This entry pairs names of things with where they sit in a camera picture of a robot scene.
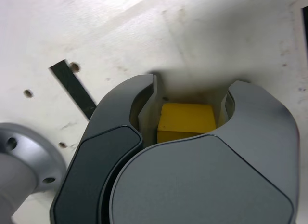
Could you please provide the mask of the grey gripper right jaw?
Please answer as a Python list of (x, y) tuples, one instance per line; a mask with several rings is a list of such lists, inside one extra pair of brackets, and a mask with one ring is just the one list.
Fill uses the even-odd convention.
[(157, 144), (121, 170), (112, 224), (293, 224), (299, 198), (299, 131), (265, 89), (229, 87), (232, 117), (193, 138)]

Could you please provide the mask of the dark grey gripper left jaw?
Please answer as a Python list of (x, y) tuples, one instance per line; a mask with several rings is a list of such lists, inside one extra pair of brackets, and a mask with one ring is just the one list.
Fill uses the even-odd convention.
[(51, 223), (110, 222), (113, 184), (123, 166), (143, 149), (138, 116), (156, 88), (155, 75), (137, 75), (99, 102), (51, 205)]

